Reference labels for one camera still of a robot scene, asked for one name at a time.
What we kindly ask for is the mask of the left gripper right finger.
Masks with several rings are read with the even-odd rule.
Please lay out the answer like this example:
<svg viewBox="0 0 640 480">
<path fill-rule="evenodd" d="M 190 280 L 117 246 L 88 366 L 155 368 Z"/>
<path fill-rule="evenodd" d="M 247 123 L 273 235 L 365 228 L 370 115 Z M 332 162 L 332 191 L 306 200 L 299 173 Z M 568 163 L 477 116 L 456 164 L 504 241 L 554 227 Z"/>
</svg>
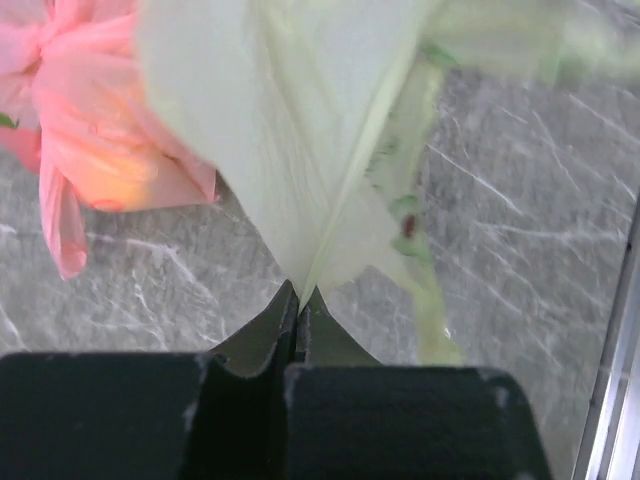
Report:
<svg viewBox="0 0 640 480">
<path fill-rule="evenodd" d="M 353 338 L 314 293 L 284 376 L 290 479 L 548 479 L 529 401 L 486 366 L 351 366 Z"/>
</svg>

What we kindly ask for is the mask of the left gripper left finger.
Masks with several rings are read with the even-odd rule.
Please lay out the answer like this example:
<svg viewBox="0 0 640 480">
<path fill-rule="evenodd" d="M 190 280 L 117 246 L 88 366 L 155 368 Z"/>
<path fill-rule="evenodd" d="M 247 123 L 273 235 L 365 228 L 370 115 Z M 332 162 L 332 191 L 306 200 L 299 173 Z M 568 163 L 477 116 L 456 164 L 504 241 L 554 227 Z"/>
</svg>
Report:
<svg viewBox="0 0 640 480">
<path fill-rule="evenodd" d="M 276 479 L 290 284 L 204 352 L 13 353 L 1 360 L 5 479 Z"/>
</svg>

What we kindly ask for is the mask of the green avocado-print plastic bag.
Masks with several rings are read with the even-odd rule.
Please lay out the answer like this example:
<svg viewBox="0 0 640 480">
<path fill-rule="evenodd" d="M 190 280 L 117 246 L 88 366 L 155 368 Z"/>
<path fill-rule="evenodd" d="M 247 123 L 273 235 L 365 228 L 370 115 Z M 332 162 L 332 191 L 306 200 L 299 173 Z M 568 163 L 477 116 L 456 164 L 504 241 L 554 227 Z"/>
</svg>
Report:
<svg viewBox="0 0 640 480">
<path fill-rule="evenodd" d="M 147 101 L 213 164 L 301 303 L 374 267 L 456 365 L 415 183 L 448 72 L 636 82 L 639 36 L 576 1 L 143 1 Z"/>
</svg>

